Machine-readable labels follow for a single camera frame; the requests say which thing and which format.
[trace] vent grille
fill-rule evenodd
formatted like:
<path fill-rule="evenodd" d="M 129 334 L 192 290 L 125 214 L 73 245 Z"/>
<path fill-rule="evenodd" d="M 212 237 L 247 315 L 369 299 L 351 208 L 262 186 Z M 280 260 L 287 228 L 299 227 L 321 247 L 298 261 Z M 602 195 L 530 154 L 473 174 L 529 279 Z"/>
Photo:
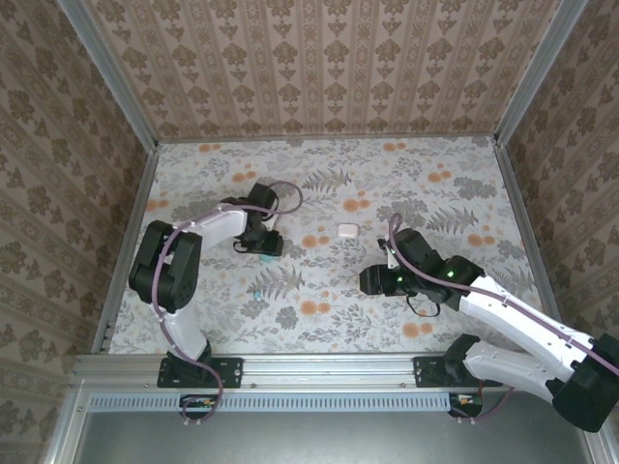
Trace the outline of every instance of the vent grille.
<path fill-rule="evenodd" d="M 180 393 L 96 393 L 88 412 L 178 412 Z M 204 409 L 189 408 L 188 411 Z M 227 393 L 221 412 L 449 411 L 448 393 Z"/>

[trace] white small object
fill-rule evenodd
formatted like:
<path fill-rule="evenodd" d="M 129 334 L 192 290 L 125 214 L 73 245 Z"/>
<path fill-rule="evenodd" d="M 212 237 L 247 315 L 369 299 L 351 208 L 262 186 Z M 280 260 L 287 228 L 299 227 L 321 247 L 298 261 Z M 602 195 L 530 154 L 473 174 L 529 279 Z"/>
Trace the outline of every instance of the white small object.
<path fill-rule="evenodd" d="M 359 226 L 357 224 L 340 224 L 338 226 L 338 237 L 356 239 L 359 237 Z"/>

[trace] floral tablecloth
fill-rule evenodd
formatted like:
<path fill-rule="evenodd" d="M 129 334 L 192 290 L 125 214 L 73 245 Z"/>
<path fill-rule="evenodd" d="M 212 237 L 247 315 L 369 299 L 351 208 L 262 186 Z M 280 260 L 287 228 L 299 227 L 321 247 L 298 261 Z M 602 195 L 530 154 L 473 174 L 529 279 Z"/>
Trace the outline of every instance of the floral tablecloth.
<path fill-rule="evenodd" d="M 444 350 L 462 333 L 511 346 L 447 307 L 438 318 L 422 318 L 404 298 L 359 291 L 359 272 L 386 262 L 376 239 L 394 212 L 443 257 L 471 259 L 540 307 L 488 137 L 196 143 L 159 152 L 142 233 L 154 219 L 180 222 L 226 196 L 246 195 L 256 181 L 292 181 L 306 197 L 301 210 L 278 220 L 282 257 L 237 254 L 232 240 L 202 250 L 193 300 L 215 352 Z M 296 204 L 292 188 L 277 190 L 281 208 Z M 357 224 L 359 238 L 338 238 L 340 223 Z M 425 297 L 415 306 L 434 311 Z M 165 349 L 155 316 L 127 288 L 109 352 Z"/>

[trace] floral table surface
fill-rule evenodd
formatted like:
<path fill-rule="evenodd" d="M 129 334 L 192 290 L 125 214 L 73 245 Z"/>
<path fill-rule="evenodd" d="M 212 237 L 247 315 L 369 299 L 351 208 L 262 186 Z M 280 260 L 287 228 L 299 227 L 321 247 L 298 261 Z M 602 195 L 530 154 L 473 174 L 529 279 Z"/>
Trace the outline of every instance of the floral table surface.
<path fill-rule="evenodd" d="M 277 222 L 284 237 L 280 258 L 237 254 L 232 240 L 202 250 L 193 301 L 215 352 L 434 351 L 462 333 L 511 346 L 447 307 L 437 318 L 423 318 L 404 298 L 359 291 L 359 272 L 386 262 L 376 239 L 394 212 L 443 257 L 471 259 L 540 307 L 488 137 L 162 145 L 141 232 L 154 219 L 178 223 L 226 196 L 243 196 L 258 180 L 292 181 L 305 203 Z M 292 188 L 277 191 L 283 209 L 296 204 Z M 358 224 L 359 238 L 338 238 L 339 223 Z M 434 311 L 425 297 L 415 306 Z M 151 309 L 127 288 L 109 352 L 165 350 Z"/>

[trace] wallpaper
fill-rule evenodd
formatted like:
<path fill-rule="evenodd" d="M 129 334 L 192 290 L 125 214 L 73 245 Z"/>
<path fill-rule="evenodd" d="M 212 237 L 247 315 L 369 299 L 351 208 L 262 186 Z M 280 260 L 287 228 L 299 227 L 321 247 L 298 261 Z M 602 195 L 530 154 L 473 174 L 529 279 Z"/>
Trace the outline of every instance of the wallpaper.
<path fill-rule="evenodd" d="M 494 132 L 559 0 L 86 0 L 158 139 Z"/>
<path fill-rule="evenodd" d="M 508 152 L 566 321 L 619 335 L 619 3 L 589 2 Z"/>
<path fill-rule="evenodd" d="M 52 2 L 0 2 L 0 462 L 37 462 L 90 351 L 145 153 Z"/>
<path fill-rule="evenodd" d="M 202 249 L 192 305 L 219 353 L 359 353 L 444 350 L 462 333 L 513 346 L 483 323 L 444 306 L 419 317 L 401 297 L 369 297 L 359 273 L 387 257 L 394 212 L 443 257 L 468 257 L 535 307 L 539 297 L 489 137 L 229 142 L 160 147 L 142 232 L 154 219 L 181 222 L 243 196 L 256 181 L 292 181 L 301 209 L 278 219 L 283 256 L 238 254 L 233 240 Z M 274 188 L 282 209 L 293 188 Z M 340 223 L 359 226 L 356 240 Z M 413 299 L 427 316 L 436 308 Z M 149 305 L 127 288 L 110 353 L 163 353 Z"/>

